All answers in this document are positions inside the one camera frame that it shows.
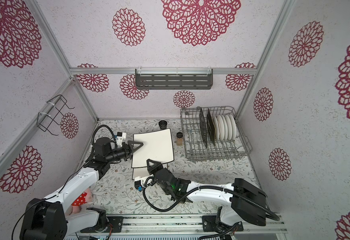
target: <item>white plate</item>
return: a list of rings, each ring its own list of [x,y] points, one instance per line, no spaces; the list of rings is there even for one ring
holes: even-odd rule
[[[215,126],[215,139],[219,140],[220,130],[219,130],[219,124],[217,123],[217,119],[215,116],[212,117],[212,122]]]
[[[227,140],[228,138],[228,127],[227,127],[227,122],[225,121],[225,117],[221,116],[223,119],[223,124],[224,124],[224,140]]]
[[[218,115],[217,117],[217,122],[219,123],[219,140],[223,140],[224,139],[224,122],[223,122],[223,118]]]
[[[232,139],[232,124],[231,124],[231,120],[229,119],[228,115],[225,115],[224,118],[225,118],[225,121],[227,122],[227,131],[228,131],[227,139],[231,140]]]
[[[236,138],[236,123],[235,123],[234,116],[232,116],[230,114],[229,119],[231,120],[231,125],[232,125],[232,140],[235,140],[235,138]]]

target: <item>gray wire dish rack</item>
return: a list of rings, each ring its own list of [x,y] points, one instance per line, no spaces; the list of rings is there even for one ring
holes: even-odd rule
[[[221,160],[221,159],[237,159],[239,157],[248,156],[252,151],[252,146],[248,138],[244,135],[237,119],[236,138],[235,140],[218,140],[213,145],[209,136],[207,136],[207,147],[202,140],[199,112],[201,107],[182,108],[180,110],[181,129],[183,131],[184,150],[186,158],[191,161]],[[205,107],[201,108],[204,113],[205,123],[207,124],[207,110],[211,112],[211,116],[236,115],[236,111],[231,106],[221,107]]]

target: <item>plush toy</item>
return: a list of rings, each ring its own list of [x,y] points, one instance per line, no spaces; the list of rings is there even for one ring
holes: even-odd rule
[[[83,205],[85,203],[92,201],[92,194],[90,188],[87,188],[84,190],[84,192],[77,198],[71,205],[72,205],[72,213],[71,214],[77,214],[80,212],[80,205]]]

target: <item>floral table surface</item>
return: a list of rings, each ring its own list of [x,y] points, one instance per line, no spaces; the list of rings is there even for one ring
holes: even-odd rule
[[[100,124],[108,125],[116,132],[126,132],[126,140],[133,140],[134,133],[158,131],[159,120],[103,120]],[[258,186],[255,174],[247,157],[236,160],[191,162],[184,156],[184,147],[175,143],[176,133],[181,131],[180,119],[167,120],[167,128],[171,129],[174,140],[175,160],[168,163],[168,169],[175,177],[193,180],[205,184],[226,184],[235,178],[243,178]],[[108,129],[101,128],[98,137],[111,137]],[[143,198],[143,194],[134,188],[132,180],[131,160],[111,164],[106,175],[91,187],[93,201],[90,207],[105,209],[107,214],[160,214],[152,209]],[[150,202],[157,207],[167,208],[173,204],[168,195],[156,184],[146,190]],[[213,202],[195,202],[178,204],[166,214],[213,214],[220,204]]]

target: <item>wire rack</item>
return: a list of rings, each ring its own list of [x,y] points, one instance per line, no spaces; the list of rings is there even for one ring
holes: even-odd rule
[[[248,156],[252,151],[252,146],[248,138],[244,135],[242,128],[237,120],[236,122],[236,138],[235,140],[218,140],[213,145],[209,136],[207,136],[207,147],[202,140],[199,112],[204,112],[205,122],[207,122],[207,110],[211,112],[211,116],[232,114],[236,112],[233,107],[196,107],[182,108],[180,110],[181,129],[183,131],[184,150],[186,158],[191,161],[221,160],[221,159],[237,159],[242,156]]]

